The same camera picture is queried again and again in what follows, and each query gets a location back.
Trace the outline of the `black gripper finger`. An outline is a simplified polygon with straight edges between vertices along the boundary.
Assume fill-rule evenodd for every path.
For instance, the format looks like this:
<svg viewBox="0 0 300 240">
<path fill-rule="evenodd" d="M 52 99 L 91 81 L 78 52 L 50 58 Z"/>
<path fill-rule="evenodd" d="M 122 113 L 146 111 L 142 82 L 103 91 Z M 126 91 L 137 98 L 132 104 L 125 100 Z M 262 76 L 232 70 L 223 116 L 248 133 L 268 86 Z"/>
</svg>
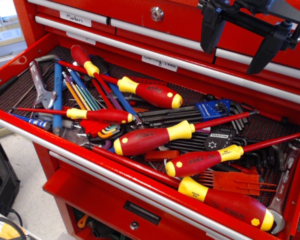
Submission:
<svg viewBox="0 0 300 240">
<path fill-rule="evenodd" d="M 219 43 L 226 21 L 222 10 L 217 7 L 203 7 L 200 46 L 207 54 L 211 54 Z"/>
<path fill-rule="evenodd" d="M 290 36 L 292 25 L 289 21 L 282 21 L 276 25 L 274 32 L 263 39 L 246 71 L 247 74 L 259 74 L 279 51 L 288 48 L 290 40 L 287 38 Z"/>
</svg>

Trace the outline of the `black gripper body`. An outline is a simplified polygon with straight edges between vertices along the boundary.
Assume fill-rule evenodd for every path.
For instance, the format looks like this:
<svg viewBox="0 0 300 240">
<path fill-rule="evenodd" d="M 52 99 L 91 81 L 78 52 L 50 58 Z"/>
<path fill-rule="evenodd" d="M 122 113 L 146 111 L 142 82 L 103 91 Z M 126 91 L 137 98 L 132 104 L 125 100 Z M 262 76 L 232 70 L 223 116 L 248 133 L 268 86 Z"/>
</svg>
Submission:
<svg viewBox="0 0 300 240">
<path fill-rule="evenodd" d="M 277 24 L 291 22 L 289 49 L 300 41 L 300 11 L 285 0 L 200 0 L 197 8 L 216 7 L 222 10 L 225 22 L 230 22 L 262 37 L 273 33 Z"/>
</svg>

